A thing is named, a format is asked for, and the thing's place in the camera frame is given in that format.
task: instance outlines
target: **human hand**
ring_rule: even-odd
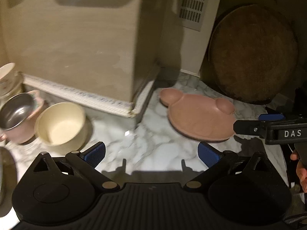
[[[290,156],[291,160],[295,161],[300,159],[299,154],[297,151],[293,151],[293,153]],[[297,167],[296,167],[296,174],[298,178],[300,179],[300,185],[303,188],[304,193],[307,193],[307,170],[304,167],[301,160],[298,161]]]

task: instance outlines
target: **cream bowl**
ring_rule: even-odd
[[[71,102],[58,103],[38,117],[35,134],[50,147],[50,151],[65,155],[84,144],[87,136],[85,120],[81,106]]]

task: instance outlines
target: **vent grille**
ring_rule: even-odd
[[[206,0],[182,0],[178,12],[179,24],[200,31]]]

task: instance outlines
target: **metal screw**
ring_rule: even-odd
[[[104,182],[102,187],[104,189],[115,189],[117,187],[117,183],[113,181]]]
[[[197,189],[201,187],[201,183],[199,181],[189,181],[185,185],[190,189]]]
[[[225,151],[223,151],[223,153],[224,154],[230,154],[230,153],[233,153],[233,151],[232,150],[225,150]]]

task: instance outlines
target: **wooden board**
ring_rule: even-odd
[[[289,80],[297,58],[297,41],[287,20],[255,4],[226,15],[209,45],[219,88],[248,103],[273,98]]]

